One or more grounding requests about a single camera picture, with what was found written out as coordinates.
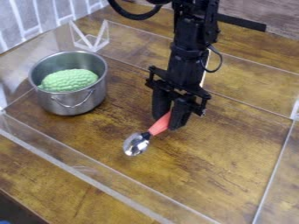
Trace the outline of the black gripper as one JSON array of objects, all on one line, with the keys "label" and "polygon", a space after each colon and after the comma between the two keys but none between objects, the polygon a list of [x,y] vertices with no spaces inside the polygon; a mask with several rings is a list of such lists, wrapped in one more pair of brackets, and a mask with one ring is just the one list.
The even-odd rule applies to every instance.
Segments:
[{"label": "black gripper", "polygon": [[200,86],[205,71],[208,49],[170,45],[170,56],[165,70],[149,66],[145,85],[153,90],[152,116],[157,120],[168,111],[169,130],[177,130],[188,122],[190,113],[201,116],[210,94]]}]

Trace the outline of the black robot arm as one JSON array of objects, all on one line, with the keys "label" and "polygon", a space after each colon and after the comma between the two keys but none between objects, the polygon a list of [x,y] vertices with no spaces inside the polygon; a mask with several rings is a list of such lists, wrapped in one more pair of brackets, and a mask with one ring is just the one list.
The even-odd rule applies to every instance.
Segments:
[{"label": "black robot arm", "polygon": [[220,0],[172,0],[173,40],[168,67],[149,66],[145,85],[153,90],[154,119],[169,116],[168,129],[176,130],[192,114],[202,116],[210,94],[201,87],[212,44],[217,40]]}]

